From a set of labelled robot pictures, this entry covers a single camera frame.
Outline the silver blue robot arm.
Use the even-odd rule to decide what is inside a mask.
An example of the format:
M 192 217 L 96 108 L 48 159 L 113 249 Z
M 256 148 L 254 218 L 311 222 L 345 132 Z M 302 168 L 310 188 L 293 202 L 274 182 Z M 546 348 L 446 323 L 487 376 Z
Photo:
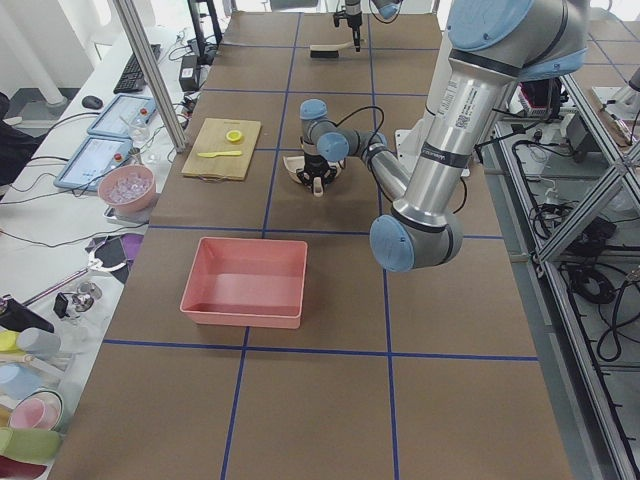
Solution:
M 586 56 L 586 1 L 455 1 L 446 25 L 430 99 L 433 120 L 407 170 L 376 133 L 338 127 L 326 104 L 300 106 L 307 159 L 360 158 L 392 201 L 371 225 L 376 261 L 406 272 L 455 257 L 461 226 L 448 204 L 473 149 L 494 124 L 490 116 L 506 88 L 578 70 Z
M 393 22 L 401 10 L 401 1 L 392 0 L 373 0 L 370 4 L 378 13 L 383 23 Z M 362 2 L 360 0 L 345 0 L 343 3 L 338 2 L 336 10 L 332 14 L 332 20 L 335 28 L 338 28 L 342 22 L 351 29 L 352 41 L 356 52 L 361 50 L 361 27 L 363 25 Z

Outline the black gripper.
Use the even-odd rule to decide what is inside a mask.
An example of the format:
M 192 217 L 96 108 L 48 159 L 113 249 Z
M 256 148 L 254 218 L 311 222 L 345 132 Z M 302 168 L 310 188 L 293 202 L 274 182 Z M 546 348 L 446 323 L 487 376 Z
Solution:
M 361 50 L 361 11 L 347 10 L 343 8 L 333 13 L 333 23 L 335 27 L 340 26 L 340 22 L 345 21 L 349 28 L 352 28 L 352 37 L 356 52 Z
M 324 190 L 345 169 L 345 161 L 329 162 L 321 155 L 303 156 L 303 166 L 296 168 L 294 179 L 310 190 Z

